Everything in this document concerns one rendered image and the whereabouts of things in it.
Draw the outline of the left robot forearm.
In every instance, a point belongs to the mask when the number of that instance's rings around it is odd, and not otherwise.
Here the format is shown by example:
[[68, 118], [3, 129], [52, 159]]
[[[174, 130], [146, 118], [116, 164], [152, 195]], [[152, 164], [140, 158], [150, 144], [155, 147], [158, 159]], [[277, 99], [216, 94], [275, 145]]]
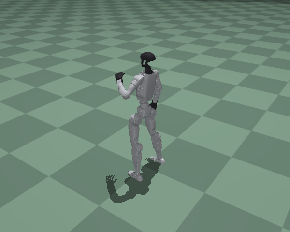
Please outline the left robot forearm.
[[119, 93], [122, 95], [122, 96], [125, 96], [127, 94], [127, 91], [123, 85], [123, 83], [121, 82], [121, 79], [117, 80], [117, 87], [119, 89]]

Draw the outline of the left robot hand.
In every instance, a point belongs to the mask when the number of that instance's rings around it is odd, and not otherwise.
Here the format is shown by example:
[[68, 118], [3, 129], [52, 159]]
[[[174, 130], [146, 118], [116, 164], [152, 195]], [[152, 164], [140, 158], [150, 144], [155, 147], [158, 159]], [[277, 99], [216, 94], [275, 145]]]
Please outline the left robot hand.
[[115, 78], [116, 78], [116, 80], [121, 79], [121, 82], [123, 83], [123, 79], [122, 79], [122, 77], [123, 77], [124, 74], [125, 74], [125, 73], [123, 73], [123, 72], [119, 72], [119, 73], [115, 74]]

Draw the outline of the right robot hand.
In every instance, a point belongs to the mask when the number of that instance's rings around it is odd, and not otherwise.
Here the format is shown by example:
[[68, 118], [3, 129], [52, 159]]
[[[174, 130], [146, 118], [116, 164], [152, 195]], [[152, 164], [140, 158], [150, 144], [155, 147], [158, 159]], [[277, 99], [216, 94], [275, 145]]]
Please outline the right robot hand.
[[[158, 102], [158, 101], [157, 101]], [[157, 103], [153, 103], [153, 100], [150, 104], [151, 108], [154, 108], [156, 110], [156, 107], [157, 107]]]

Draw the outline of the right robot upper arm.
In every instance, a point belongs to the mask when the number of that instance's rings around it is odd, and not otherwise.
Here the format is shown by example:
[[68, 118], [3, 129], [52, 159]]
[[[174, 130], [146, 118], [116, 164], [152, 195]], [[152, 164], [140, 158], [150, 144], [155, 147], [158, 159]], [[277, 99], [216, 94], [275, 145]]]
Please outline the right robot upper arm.
[[162, 85], [161, 85], [161, 81], [160, 81], [160, 73], [157, 70], [154, 70], [157, 74], [157, 78], [156, 78], [156, 86], [155, 86], [155, 91], [156, 92], [160, 92], [162, 90]]

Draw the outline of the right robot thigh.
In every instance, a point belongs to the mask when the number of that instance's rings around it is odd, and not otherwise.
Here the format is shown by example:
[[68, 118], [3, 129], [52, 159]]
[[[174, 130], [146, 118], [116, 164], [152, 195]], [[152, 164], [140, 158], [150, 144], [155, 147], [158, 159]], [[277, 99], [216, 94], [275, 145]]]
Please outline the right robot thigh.
[[145, 118], [146, 127], [151, 135], [151, 139], [156, 142], [160, 139], [160, 135], [156, 132], [155, 115], [157, 111], [152, 108], [151, 115]]

